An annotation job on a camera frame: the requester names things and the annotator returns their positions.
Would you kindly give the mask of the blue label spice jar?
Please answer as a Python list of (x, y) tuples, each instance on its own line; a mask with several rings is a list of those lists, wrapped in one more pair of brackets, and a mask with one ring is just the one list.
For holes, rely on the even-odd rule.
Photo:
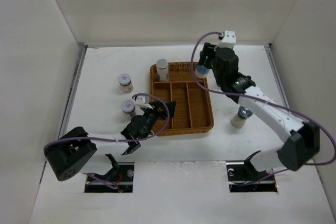
[(195, 76), (199, 79), (205, 79), (209, 73), (209, 69), (204, 66), (198, 65), (195, 69)]

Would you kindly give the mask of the purple label spice jar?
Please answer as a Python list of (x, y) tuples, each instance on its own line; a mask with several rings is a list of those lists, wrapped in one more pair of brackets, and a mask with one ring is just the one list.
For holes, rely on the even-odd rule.
[(165, 59), (156, 62), (156, 72), (159, 81), (169, 81), (169, 63)]

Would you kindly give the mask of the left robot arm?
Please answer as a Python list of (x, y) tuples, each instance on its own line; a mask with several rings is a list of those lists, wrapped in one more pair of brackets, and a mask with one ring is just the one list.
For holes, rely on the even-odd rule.
[(141, 147), (141, 141), (155, 135), (153, 128), (158, 120), (164, 120), (167, 126), (174, 117), (176, 101), (145, 102), (144, 96), (138, 96), (134, 102), (143, 114), (133, 116), (116, 140), (89, 136), (82, 126), (78, 126), (44, 147), (44, 155), (58, 181), (66, 181), (79, 173), (97, 151), (94, 141), (127, 143), (128, 147), (122, 154), (130, 155)]

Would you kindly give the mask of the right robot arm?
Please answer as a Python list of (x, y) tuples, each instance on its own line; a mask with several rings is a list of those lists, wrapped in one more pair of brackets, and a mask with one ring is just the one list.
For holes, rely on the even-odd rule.
[(238, 56), (233, 49), (205, 43), (199, 66), (213, 71), (217, 85), (235, 103), (250, 110), (266, 123), (283, 145), (267, 151), (256, 151), (244, 163), (244, 175), (257, 179), (264, 170), (284, 167), (299, 170), (320, 149), (320, 129), (274, 104), (252, 80), (238, 70)]

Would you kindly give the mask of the brown wicker divided tray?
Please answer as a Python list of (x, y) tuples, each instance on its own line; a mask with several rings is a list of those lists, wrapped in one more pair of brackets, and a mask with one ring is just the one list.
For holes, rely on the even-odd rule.
[(170, 62), (168, 82), (158, 80), (156, 65), (152, 65), (150, 93), (164, 102), (176, 102), (174, 116), (159, 136), (206, 133), (213, 128), (209, 92), (194, 81), (189, 62)]

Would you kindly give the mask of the red label jar near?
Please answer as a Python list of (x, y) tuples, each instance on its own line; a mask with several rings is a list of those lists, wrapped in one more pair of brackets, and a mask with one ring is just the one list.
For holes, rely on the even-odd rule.
[(136, 116), (135, 103), (133, 100), (124, 100), (121, 105), (121, 110), (130, 119)]

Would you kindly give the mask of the red label jar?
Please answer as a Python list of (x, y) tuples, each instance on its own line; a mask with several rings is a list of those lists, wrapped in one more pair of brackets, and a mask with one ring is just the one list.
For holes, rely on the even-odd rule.
[(136, 116), (135, 103), (133, 100), (124, 100), (121, 105), (121, 110), (130, 119)]
[(133, 91), (132, 80), (128, 74), (123, 73), (119, 75), (118, 82), (123, 93), (131, 93)]

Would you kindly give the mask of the red label jar far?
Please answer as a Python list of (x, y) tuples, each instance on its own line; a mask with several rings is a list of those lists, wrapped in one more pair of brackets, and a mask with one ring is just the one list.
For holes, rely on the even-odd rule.
[(128, 74), (123, 73), (119, 75), (118, 82), (123, 93), (131, 93), (133, 91), (132, 80)]

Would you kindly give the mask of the white shaker silver cap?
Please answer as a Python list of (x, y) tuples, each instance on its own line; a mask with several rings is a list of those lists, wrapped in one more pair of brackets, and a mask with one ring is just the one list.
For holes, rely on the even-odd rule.
[(241, 129), (252, 115), (252, 111), (240, 106), (236, 115), (231, 119), (231, 124), (233, 127)]

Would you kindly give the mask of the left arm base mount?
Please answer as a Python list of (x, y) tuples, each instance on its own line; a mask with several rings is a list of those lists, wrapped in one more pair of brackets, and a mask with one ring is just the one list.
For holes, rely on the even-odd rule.
[(103, 175), (89, 173), (85, 193), (132, 193), (134, 163), (118, 163), (112, 154), (106, 154), (111, 168)]

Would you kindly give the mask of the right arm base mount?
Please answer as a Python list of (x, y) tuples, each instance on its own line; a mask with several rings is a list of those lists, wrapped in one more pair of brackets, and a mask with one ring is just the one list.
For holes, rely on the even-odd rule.
[(271, 169), (258, 172), (250, 163), (252, 157), (258, 152), (252, 153), (243, 161), (226, 163), (228, 186), (231, 193), (277, 193), (278, 188), (274, 175), (259, 181), (273, 173)]

